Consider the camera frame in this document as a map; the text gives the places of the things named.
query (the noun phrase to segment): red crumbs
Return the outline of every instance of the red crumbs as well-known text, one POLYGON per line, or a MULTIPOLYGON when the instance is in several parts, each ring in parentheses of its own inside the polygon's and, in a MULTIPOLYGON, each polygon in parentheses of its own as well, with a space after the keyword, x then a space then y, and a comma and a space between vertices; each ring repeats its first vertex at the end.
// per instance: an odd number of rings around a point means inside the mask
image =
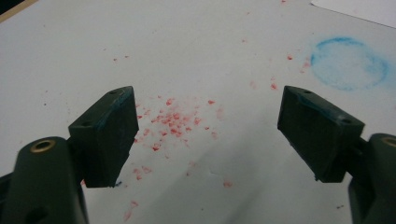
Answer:
POLYGON ((135 137, 136 144, 141 143, 142 147, 161 152, 166 159, 169 159, 172 148, 190 147, 192 134, 195 130, 202 130, 201 126, 205 130, 211 130, 207 133, 208 137, 218 138, 217 133, 212 133, 216 130, 213 119, 223 119, 224 108, 222 105, 213 107, 212 105, 217 103, 215 100, 190 97, 179 101, 174 97, 160 95, 146 99, 149 100, 149 104, 139 102, 141 106, 136 109, 136 112, 142 115, 139 116, 139 123, 144 127, 135 137))

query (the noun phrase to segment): blue stain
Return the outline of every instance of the blue stain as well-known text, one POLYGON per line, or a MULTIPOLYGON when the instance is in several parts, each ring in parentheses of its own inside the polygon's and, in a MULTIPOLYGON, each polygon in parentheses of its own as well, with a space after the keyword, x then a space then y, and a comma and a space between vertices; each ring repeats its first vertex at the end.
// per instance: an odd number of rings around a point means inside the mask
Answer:
POLYGON ((367 90, 382 82, 389 64, 369 47, 351 37, 318 43, 311 69, 321 82, 341 91, 367 90))

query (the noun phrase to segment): white table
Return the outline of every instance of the white table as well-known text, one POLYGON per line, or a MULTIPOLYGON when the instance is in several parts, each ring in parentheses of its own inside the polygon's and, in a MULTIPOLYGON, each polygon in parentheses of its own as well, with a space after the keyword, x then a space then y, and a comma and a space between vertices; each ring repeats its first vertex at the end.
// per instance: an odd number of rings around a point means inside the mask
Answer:
POLYGON ((84 189, 91 223, 351 223, 350 176, 315 182, 277 130, 282 90, 396 134, 395 36, 309 0, 40 0, 0 23, 0 175, 132 85, 138 142, 119 187, 84 189), (179 135, 151 122, 166 113, 190 118, 179 135))

